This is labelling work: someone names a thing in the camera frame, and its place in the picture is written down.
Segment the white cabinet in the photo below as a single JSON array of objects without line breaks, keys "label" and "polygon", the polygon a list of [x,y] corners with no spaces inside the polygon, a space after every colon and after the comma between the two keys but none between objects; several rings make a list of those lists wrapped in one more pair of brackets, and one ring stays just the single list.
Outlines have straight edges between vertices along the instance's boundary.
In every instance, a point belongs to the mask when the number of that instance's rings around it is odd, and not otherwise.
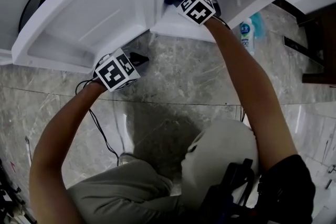
[{"label": "white cabinet", "polygon": [[[218,0],[235,27],[273,0]],[[164,0],[46,0],[17,37],[14,64],[88,73],[105,54],[150,29],[213,41],[208,30],[177,14]]]}]

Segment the plastic bottle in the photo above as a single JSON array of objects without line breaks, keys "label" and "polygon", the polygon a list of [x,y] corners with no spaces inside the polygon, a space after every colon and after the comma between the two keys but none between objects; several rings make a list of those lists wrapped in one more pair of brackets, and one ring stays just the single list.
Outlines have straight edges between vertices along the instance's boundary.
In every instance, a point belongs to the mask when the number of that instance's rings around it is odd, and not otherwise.
[{"label": "plastic bottle", "polygon": [[241,43],[251,55],[254,55],[254,32],[255,28],[250,18],[240,24]]}]

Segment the marble floor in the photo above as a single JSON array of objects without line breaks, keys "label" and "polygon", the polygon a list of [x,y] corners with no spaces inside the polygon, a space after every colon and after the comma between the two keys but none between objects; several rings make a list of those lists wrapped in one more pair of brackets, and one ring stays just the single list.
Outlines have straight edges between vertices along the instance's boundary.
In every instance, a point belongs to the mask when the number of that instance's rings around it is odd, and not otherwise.
[{"label": "marble floor", "polygon": [[[274,85],[315,184],[323,187],[329,180],[328,166],[336,163],[336,89],[301,83],[304,72],[319,72],[321,67],[285,47],[282,36],[306,46],[304,31],[274,5],[260,12],[266,36],[256,41],[255,59]],[[178,178],[186,148],[201,130],[215,120],[240,117],[238,96],[214,43],[144,33],[128,46],[150,58],[146,74],[131,87],[103,94],[92,110],[117,153],[134,151],[161,174]],[[90,74],[0,67],[0,158],[28,204],[25,136],[34,151],[48,121],[88,78]],[[63,166],[66,185],[115,165],[86,115]]]}]

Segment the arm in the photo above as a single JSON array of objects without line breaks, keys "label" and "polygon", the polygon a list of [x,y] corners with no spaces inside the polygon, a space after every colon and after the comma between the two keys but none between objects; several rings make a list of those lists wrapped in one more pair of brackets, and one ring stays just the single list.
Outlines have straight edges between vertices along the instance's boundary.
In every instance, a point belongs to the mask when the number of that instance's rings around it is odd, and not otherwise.
[{"label": "arm", "polygon": [[68,196],[61,167],[79,124],[92,104],[106,88],[87,85],[48,123],[35,148],[30,169],[30,202],[39,224],[83,223]]},{"label": "arm", "polygon": [[268,170],[297,154],[276,93],[264,70],[221,22],[211,18],[205,26],[219,46],[255,133],[263,169]]}]

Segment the person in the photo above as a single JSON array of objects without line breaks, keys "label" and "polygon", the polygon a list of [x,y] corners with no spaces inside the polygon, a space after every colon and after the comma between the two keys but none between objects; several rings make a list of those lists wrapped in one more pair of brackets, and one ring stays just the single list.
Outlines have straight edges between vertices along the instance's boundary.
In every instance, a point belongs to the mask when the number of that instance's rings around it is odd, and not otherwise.
[{"label": "person", "polygon": [[29,189],[39,224],[177,222],[186,216],[185,208],[197,210],[209,186],[218,184],[216,174],[223,178],[228,163],[245,158],[254,160],[256,173],[260,166],[256,215],[277,223],[312,222],[315,187],[269,78],[219,20],[210,18],[205,26],[219,46],[251,130],[226,120],[198,136],[182,162],[181,196],[170,197],[171,182],[127,154],[125,160],[121,156],[123,165],[66,190],[62,163],[84,116],[106,90],[90,83],[48,123],[35,148]]}]

